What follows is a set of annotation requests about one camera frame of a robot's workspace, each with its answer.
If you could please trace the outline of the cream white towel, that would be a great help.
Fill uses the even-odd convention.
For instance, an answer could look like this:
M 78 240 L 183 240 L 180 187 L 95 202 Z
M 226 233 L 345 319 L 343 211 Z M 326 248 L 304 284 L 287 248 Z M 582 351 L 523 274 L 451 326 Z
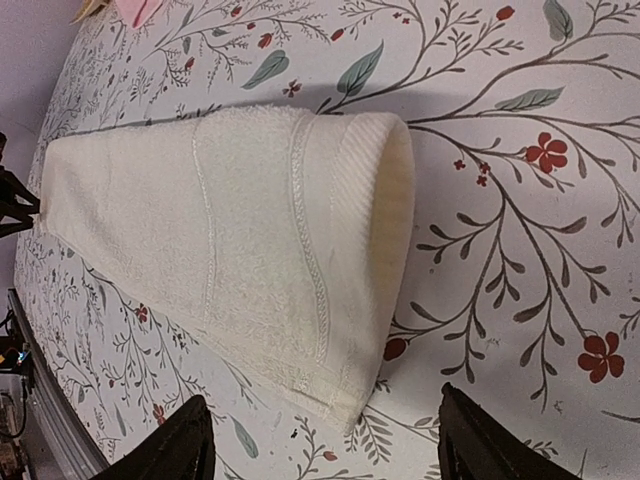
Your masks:
M 382 363 L 414 204 L 397 115 L 250 106 L 52 141 L 40 224 L 127 295 L 348 432 Z

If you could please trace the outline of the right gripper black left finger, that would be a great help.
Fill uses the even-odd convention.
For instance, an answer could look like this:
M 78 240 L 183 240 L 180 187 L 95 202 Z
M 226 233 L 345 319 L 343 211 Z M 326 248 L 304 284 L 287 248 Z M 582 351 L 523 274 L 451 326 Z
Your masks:
M 212 417 L 204 397 L 195 395 L 92 480 L 212 480 L 215 465 Z

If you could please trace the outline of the floral tablecloth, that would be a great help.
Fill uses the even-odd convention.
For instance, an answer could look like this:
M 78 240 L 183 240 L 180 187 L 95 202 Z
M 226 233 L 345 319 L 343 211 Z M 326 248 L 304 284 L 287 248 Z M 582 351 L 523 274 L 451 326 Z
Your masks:
M 570 473 L 638 477 L 637 2 L 167 1 L 137 31 L 109 7 L 38 145 L 241 103 L 409 125 L 415 224 L 374 394 L 338 434 L 26 232 L 17 293 L 108 460 L 200 394 L 219 479 L 436 479 L 451 383 Z

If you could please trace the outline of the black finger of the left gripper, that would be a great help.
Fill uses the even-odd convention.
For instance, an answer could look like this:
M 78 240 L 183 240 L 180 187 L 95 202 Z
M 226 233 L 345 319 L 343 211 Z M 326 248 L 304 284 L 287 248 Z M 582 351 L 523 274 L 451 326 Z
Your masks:
M 13 219 L 1 223 L 2 238 L 30 230 L 34 227 L 34 216 L 40 212 L 40 200 L 32 194 L 18 177 L 1 166 L 1 219 Z

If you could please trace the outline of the yellow woven mat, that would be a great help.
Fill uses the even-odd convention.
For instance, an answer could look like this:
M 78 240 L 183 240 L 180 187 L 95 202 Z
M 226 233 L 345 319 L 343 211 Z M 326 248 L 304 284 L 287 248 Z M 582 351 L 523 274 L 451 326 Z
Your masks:
M 106 7 L 109 0 L 83 0 L 81 6 L 74 14 L 70 24 L 77 24 L 87 17 L 95 14 L 101 8 Z

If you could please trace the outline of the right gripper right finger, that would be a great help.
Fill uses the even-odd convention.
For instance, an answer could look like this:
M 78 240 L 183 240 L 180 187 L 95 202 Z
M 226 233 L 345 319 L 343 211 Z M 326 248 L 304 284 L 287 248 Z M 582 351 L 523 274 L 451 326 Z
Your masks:
M 445 383 L 441 393 L 438 461 L 442 479 L 576 478 L 518 440 L 462 390 Z

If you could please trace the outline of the pink towel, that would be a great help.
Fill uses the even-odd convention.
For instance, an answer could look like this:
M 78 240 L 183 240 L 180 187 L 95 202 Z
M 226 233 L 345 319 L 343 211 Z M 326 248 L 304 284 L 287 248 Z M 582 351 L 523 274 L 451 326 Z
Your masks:
M 115 0 L 122 20 L 132 29 L 141 28 L 162 4 L 162 0 Z

